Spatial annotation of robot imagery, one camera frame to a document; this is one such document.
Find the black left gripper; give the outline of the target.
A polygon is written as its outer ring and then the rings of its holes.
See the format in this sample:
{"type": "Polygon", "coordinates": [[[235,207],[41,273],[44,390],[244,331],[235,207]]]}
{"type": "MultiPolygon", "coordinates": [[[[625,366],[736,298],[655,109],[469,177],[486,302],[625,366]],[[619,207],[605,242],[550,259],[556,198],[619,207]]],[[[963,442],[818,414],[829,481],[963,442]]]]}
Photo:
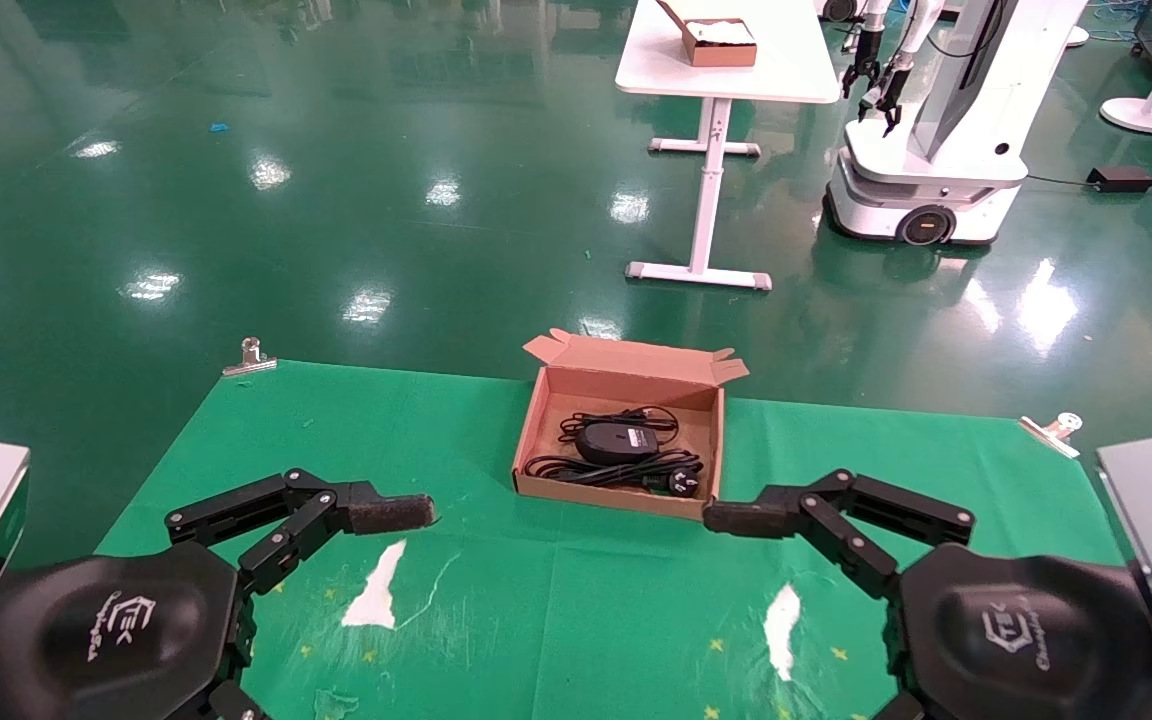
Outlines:
{"type": "Polygon", "coordinates": [[[270,593],[338,535],[434,521],[429,495],[293,468],[168,511],[168,550],[23,571],[0,588],[0,719],[266,719],[238,685],[242,593],[270,593]],[[238,571],[202,547],[265,526],[238,571]]]}

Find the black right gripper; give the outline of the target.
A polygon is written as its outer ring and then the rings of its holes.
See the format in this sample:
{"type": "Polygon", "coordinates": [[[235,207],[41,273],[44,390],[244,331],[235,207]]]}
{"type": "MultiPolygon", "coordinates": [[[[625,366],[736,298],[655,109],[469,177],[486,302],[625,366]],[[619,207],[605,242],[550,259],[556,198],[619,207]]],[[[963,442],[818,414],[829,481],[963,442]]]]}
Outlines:
{"type": "Polygon", "coordinates": [[[873,600],[901,692],[873,720],[1144,719],[1152,620],[1124,568],[961,544],[972,511],[838,469],[809,486],[765,486],[704,507],[710,532],[804,538],[873,600]],[[900,575],[854,520],[935,547],[900,575]]]}

